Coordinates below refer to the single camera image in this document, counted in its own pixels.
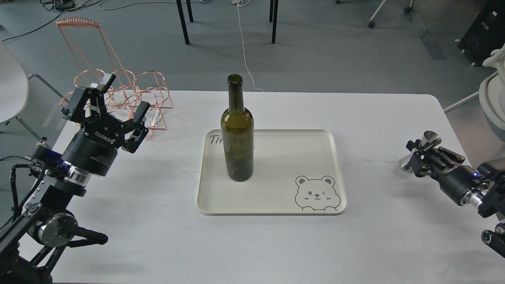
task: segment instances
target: metal jigger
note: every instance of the metal jigger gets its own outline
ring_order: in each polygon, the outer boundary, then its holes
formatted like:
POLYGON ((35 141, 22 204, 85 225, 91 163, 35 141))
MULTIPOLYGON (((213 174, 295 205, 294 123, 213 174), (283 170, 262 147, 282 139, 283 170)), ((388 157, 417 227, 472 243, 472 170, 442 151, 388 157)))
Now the metal jigger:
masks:
MULTIPOLYGON (((420 148, 423 151, 426 151, 434 146, 439 145, 440 143, 442 143, 442 138, 440 135, 438 135, 436 132, 427 130, 424 132, 423 137, 421 138, 420 148)), ((412 157, 412 154, 417 150, 418 149, 412 149, 412 152, 410 154, 406 155, 398 161, 398 166, 400 169, 402 169, 402 171, 407 173, 414 172, 410 164, 410 159, 412 157)))

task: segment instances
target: bear drawing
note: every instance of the bear drawing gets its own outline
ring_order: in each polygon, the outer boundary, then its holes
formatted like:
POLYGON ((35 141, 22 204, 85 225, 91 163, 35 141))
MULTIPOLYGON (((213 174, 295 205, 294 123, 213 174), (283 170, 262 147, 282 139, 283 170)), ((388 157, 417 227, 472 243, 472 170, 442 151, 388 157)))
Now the bear drawing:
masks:
POLYGON ((301 175, 296 178, 296 185, 298 191, 294 200, 302 211, 337 211, 340 196, 333 187, 335 185, 333 177, 325 175, 321 179, 308 179, 301 175))

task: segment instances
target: white tray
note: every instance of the white tray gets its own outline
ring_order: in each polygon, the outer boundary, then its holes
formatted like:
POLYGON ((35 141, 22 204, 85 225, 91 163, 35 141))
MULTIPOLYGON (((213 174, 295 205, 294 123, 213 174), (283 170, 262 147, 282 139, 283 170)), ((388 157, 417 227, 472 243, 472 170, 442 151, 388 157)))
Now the white tray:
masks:
POLYGON ((226 172, 221 130, 205 138, 196 205, 206 215, 337 215, 347 205, 333 135, 321 129, 255 129, 254 171, 226 172))

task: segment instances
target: wine bottle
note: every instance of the wine bottle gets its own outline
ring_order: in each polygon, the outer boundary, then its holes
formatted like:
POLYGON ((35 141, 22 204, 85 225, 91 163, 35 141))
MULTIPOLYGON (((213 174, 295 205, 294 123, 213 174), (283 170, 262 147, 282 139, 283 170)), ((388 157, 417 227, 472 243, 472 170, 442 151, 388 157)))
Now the wine bottle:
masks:
POLYGON ((221 116, 224 156, 228 175, 246 181, 253 174, 254 120, 244 107, 242 77, 228 76, 229 108, 221 116))

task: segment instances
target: bottle neck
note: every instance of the bottle neck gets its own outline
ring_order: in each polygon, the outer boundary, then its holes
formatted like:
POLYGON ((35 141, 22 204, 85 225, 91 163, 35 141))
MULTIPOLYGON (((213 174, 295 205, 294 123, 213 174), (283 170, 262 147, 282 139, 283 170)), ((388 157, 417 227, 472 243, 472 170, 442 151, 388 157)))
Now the bottle neck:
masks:
POLYGON ((229 112, 245 112, 244 96, 242 93, 242 85, 229 85, 228 86, 228 101, 229 112))

